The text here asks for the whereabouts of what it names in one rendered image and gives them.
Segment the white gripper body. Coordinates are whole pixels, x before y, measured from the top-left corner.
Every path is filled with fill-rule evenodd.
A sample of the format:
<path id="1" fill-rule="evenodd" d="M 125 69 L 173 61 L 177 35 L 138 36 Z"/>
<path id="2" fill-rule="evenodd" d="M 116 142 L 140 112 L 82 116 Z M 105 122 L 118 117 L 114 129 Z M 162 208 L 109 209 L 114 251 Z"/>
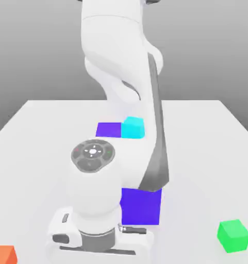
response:
<path id="1" fill-rule="evenodd" d="M 50 231 L 46 254 L 51 264 L 151 264 L 154 234 L 148 230 Z"/>

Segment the small orange cube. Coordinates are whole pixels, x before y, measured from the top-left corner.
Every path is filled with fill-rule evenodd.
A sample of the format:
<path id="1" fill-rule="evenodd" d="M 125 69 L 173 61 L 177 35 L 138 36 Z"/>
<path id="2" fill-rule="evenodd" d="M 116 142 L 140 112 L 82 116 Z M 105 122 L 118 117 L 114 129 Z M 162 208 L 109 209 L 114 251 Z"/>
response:
<path id="1" fill-rule="evenodd" d="M 13 245 L 0 245 L 0 264 L 18 264 Z"/>

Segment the small cyan cube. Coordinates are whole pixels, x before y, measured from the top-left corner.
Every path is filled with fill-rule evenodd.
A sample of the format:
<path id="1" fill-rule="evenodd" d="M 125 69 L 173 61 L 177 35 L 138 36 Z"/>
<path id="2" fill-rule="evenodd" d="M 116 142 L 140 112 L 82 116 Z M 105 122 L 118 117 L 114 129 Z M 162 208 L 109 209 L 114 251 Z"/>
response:
<path id="1" fill-rule="evenodd" d="M 145 136 L 144 120 L 138 117 L 127 117 L 121 123 L 121 137 L 142 139 Z"/>

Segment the small green cube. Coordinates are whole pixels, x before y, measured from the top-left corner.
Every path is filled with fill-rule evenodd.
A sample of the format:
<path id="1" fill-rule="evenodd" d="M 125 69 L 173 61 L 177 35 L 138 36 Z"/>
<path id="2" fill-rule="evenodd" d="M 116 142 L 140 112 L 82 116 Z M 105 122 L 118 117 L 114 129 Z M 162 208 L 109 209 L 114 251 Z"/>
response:
<path id="1" fill-rule="evenodd" d="M 217 239 L 227 253 L 245 251 L 248 247 L 248 230 L 239 219 L 222 221 Z"/>

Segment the large blue box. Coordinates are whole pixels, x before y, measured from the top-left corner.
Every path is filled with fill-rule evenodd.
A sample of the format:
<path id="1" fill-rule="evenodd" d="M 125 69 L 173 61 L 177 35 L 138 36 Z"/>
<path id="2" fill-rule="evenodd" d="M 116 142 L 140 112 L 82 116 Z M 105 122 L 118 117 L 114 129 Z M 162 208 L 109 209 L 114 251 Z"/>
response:
<path id="1" fill-rule="evenodd" d="M 121 138 L 121 122 L 99 122 L 97 137 Z M 160 220 L 162 190 L 148 192 L 122 189 L 121 208 L 124 225 L 158 225 Z"/>

